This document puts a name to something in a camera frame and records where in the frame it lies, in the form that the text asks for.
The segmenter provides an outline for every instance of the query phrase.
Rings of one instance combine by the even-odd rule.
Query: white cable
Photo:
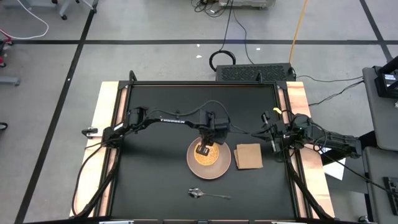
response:
[[[33,38],[38,38],[38,37],[43,37],[43,36],[45,36],[45,35],[47,34],[47,32],[49,31],[50,26],[49,26],[46,22],[44,22],[41,18],[37,17],[35,14],[33,14],[32,12],[30,12],[30,11],[23,5],[23,3],[20,2],[20,0],[17,0],[17,1],[19,2],[19,4],[20,4],[27,12],[29,12],[29,13],[30,13],[32,16],[34,16],[36,19],[42,21],[42,22],[47,26],[45,32],[44,32],[43,34],[41,34],[41,35],[37,35],[37,36],[33,36],[33,37],[14,37],[14,36],[9,35],[8,33],[6,33],[6,32],[5,32],[4,30],[2,30],[2,29],[0,29],[0,31],[1,31],[2,33],[6,34],[7,36],[9,36],[9,37],[11,37],[11,38],[13,38],[13,39],[17,39],[17,40],[29,40],[29,39],[33,39]]]

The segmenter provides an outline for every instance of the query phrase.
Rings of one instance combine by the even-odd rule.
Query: white paper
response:
[[[323,152],[327,152],[329,151],[329,148],[324,148],[322,149],[322,151],[320,152],[321,154]],[[346,159],[340,159],[339,162],[341,162],[342,164],[346,164]],[[336,179],[339,180],[343,180],[343,174],[344,174],[344,167],[337,163],[337,162],[332,162],[328,165],[323,166],[323,170],[325,171],[326,174],[328,174],[329,176],[332,176]]]

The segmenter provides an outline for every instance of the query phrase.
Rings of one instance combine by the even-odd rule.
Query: beige plate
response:
[[[203,179],[215,179],[221,177],[228,170],[231,164],[231,151],[226,143],[218,145],[219,156],[217,161],[210,165],[204,166],[198,163],[195,159],[195,147],[201,142],[201,138],[195,139],[191,145],[189,145],[187,152],[187,162],[191,171],[200,178]]]

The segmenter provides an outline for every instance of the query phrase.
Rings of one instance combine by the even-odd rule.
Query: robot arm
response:
[[[265,112],[262,115],[265,125],[262,131],[252,134],[253,137],[271,141],[273,152],[279,152],[280,144],[284,146],[292,146],[301,149],[305,144],[313,144],[320,146],[324,156],[322,162],[324,165],[333,162],[333,160],[340,160],[345,157],[359,158],[361,156],[361,142],[354,136],[345,136],[332,131],[327,131],[314,123],[310,117],[305,114],[295,114],[289,124],[284,124],[283,121],[277,121],[269,124],[269,116]]]
[[[202,142],[196,152],[204,156],[209,153],[209,149],[206,146],[212,146],[214,143],[224,144],[230,130],[230,120],[227,114],[220,116],[212,111],[202,109],[192,114],[179,114],[138,107],[128,112],[127,119],[123,123],[116,125],[115,128],[106,128],[103,134],[103,142],[120,138],[131,132],[136,133],[146,129],[153,123],[183,124],[199,130]]]

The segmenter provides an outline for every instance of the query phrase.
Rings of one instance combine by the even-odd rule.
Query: black floor line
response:
[[[14,44],[79,44],[80,40],[12,40]]]
[[[105,45],[160,45],[160,44],[222,44],[224,40],[86,40],[85,44]],[[247,40],[247,44],[285,44],[293,40]],[[244,44],[244,40],[226,40],[226,44]],[[297,40],[302,45],[377,45],[378,40]]]
[[[47,131],[47,134],[45,135],[43,146],[42,146],[42,148],[40,150],[39,157],[37,158],[37,162],[36,162],[36,165],[34,167],[32,176],[30,177],[30,181],[28,183],[24,198],[22,199],[22,203],[21,203],[21,205],[19,207],[18,214],[17,214],[17,217],[15,219],[15,223],[20,224],[20,223],[23,223],[24,220],[25,220],[25,216],[26,216],[27,210],[29,208],[30,201],[32,200],[32,196],[33,196],[33,193],[35,191],[35,188],[36,188],[36,185],[37,185],[37,181],[38,181],[38,179],[40,177],[40,173],[42,171],[45,158],[47,157],[47,153],[49,151],[50,143],[51,143],[51,140],[53,138],[53,135],[54,135],[54,132],[55,132],[55,128],[57,127],[57,123],[58,123],[58,120],[59,120],[60,115],[61,115],[63,104],[64,104],[65,99],[67,97],[67,93],[68,93],[68,90],[69,90],[69,87],[70,87],[70,83],[72,82],[73,75],[75,73],[75,69],[76,69],[77,63],[79,61],[81,51],[83,50],[84,40],[87,38],[87,33],[88,33],[89,28],[90,28],[91,22],[93,20],[93,16],[94,16],[94,12],[90,11],[90,13],[88,15],[88,18],[87,18],[87,21],[86,21],[86,24],[85,24],[85,27],[83,29],[83,33],[82,33],[82,35],[80,37],[80,41],[79,41],[78,47],[76,49],[75,55],[73,56],[73,60],[72,60],[71,65],[70,65],[70,68],[69,68],[69,71],[68,71],[68,75],[67,75],[67,77],[65,79],[65,83],[63,84],[63,88],[62,88],[62,91],[61,91],[61,94],[60,94],[60,98],[58,99],[57,106],[55,107],[55,111],[54,111],[54,114],[53,114],[51,122],[50,122],[49,130]]]
[[[79,44],[79,40],[13,40],[15,44]],[[293,40],[247,40],[247,44],[290,45]],[[168,44],[222,44],[222,39],[187,40],[85,40],[93,45],[168,45]],[[244,40],[226,40],[226,44],[244,44]],[[398,45],[398,40],[297,40],[297,45]]]
[[[366,14],[366,17],[368,18],[369,23],[371,24],[371,27],[373,29],[374,35],[376,35],[376,38],[378,41],[380,41],[380,46],[381,49],[383,50],[384,56],[386,57],[387,61],[391,61],[392,60],[392,56],[390,51],[388,50],[387,44],[384,42],[383,36],[380,33],[379,28],[376,25],[376,21],[374,21],[373,16],[371,14],[371,11],[369,10],[368,5],[366,4],[365,0],[359,0],[362,8]]]

